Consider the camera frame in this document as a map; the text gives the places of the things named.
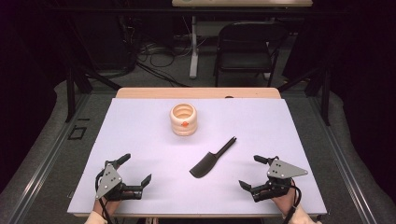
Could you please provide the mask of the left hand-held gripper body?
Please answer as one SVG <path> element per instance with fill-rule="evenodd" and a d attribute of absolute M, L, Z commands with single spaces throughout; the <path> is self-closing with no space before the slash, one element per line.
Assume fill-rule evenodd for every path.
<path fill-rule="evenodd" d="M 120 164 L 116 161 L 107 162 L 98 174 L 95 184 L 95 199 L 107 201 L 141 200 L 143 186 L 127 186 L 118 173 Z"/>

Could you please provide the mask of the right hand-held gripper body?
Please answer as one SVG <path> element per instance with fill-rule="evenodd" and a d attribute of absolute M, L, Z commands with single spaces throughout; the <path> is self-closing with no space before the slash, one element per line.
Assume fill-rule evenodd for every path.
<path fill-rule="evenodd" d="M 268 159 L 267 182 L 250 190 L 255 202 L 286 195 L 291 188 L 291 180 L 295 176 L 308 174 L 305 169 L 282 161 L 279 157 Z"/>

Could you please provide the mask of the dark brown comb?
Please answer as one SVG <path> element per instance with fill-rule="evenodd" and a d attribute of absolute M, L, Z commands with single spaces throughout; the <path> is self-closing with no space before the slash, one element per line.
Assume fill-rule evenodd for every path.
<path fill-rule="evenodd" d="M 233 136 L 217 153 L 207 152 L 191 169 L 190 174 L 195 178 L 207 175 L 216 165 L 219 158 L 236 142 Z"/>

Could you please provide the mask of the person's left hand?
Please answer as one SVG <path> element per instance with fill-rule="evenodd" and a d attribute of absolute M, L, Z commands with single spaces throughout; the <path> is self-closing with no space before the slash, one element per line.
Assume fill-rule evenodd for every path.
<path fill-rule="evenodd" d="M 115 212 L 118 210 L 121 205 L 121 201 L 110 201 L 108 202 L 106 199 L 96 200 L 93 205 L 93 211 L 98 213 L 99 215 L 103 215 L 105 211 L 110 216 L 113 216 Z"/>

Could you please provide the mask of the person's right hand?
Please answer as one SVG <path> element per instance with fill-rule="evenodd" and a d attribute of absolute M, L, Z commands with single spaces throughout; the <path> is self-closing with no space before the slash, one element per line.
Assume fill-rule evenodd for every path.
<path fill-rule="evenodd" d="M 272 199 L 272 201 L 275 203 L 276 207 L 279 209 L 282 215 L 286 216 L 294 205 L 294 197 L 295 190 L 289 189 L 286 195 L 275 197 Z"/>

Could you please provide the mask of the black metal stand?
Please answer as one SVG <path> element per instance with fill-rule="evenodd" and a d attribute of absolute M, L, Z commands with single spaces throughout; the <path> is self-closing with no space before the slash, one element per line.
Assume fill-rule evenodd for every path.
<path fill-rule="evenodd" d="M 76 93 L 75 87 L 78 87 L 83 94 L 92 92 L 92 85 L 89 78 L 98 80 L 99 82 L 107 85 L 111 89 L 118 91 L 120 85 L 114 83 L 106 77 L 101 76 L 91 68 L 86 66 L 78 66 L 77 68 L 70 68 L 66 74 L 66 92 L 67 92 L 67 117 L 66 122 L 69 122 L 76 113 Z"/>
<path fill-rule="evenodd" d="M 320 116 L 324 123 L 329 126 L 331 74 L 326 65 L 313 68 L 305 74 L 302 74 L 294 79 L 290 79 L 286 84 L 277 87 L 277 89 L 279 92 L 286 91 L 306 78 L 310 79 L 304 90 L 306 96 L 316 96 L 318 91 L 321 90 Z"/>

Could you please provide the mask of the black folding chair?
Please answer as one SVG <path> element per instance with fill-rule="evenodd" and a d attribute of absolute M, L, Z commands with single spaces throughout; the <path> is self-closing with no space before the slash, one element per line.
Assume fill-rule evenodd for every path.
<path fill-rule="evenodd" d="M 279 48 L 289 36 L 278 21 L 238 21 L 219 31 L 213 76 L 219 85 L 219 73 L 255 73 L 269 75 L 272 84 Z"/>

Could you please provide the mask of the desk with white leg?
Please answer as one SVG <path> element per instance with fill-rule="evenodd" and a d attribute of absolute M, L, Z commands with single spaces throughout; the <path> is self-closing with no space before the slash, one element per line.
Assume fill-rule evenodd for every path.
<path fill-rule="evenodd" d="M 173 7 L 311 7 L 312 0 L 172 0 Z M 197 36 L 217 36 L 225 21 L 198 21 L 191 18 L 190 78 L 198 74 Z"/>

